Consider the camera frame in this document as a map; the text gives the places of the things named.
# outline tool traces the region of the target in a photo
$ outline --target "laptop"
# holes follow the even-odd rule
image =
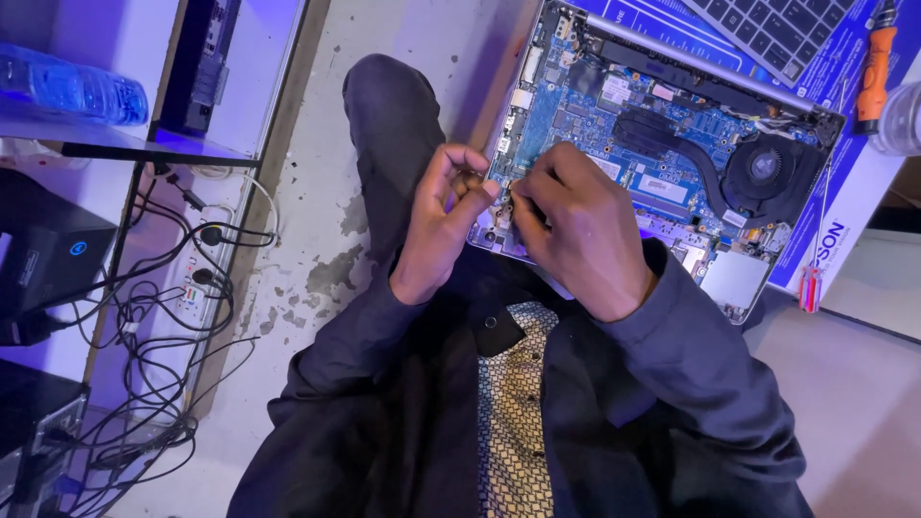
[[[856,0],[682,0],[792,87]]]
[[[533,264],[508,192],[563,140],[631,195],[734,324],[751,312],[846,118],[559,0],[544,0],[489,140],[502,186],[467,241]]]

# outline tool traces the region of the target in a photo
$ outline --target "person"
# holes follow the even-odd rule
[[[811,516],[774,374],[591,159],[512,186],[566,300],[465,244],[499,185],[422,74],[371,55],[343,93],[381,268],[291,359],[229,518]]]

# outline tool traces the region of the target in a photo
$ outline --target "leg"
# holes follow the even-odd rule
[[[403,243],[415,186],[445,142],[440,107],[420,72],[383,54],[352,67],[343,98],[371,232],[368,257],[382,265]]]

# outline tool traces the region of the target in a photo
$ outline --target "sleeve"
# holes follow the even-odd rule
[[[774,373],[661,241],[643,247],[659,283],[629,317],[598,326],[622,347],[627,369],[677,410],[683,442],[743,483],[742,508],[811,515],[796,485],[806,461]]]
[[[387,276],[372,281],[298,352],[269,402],[275,429],[230,502],[228,518],[352,516],[388,432],[374,381],[401,357],[403,333],[425,306],[406,306]]]

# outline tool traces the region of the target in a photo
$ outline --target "patterned shirt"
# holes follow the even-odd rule
[[[480,515],[485,518],[554,514],[543,456],[541,377],[547,335],[559,323],[538,302],[507,307],[525,337],[492,358],[479,358]]]

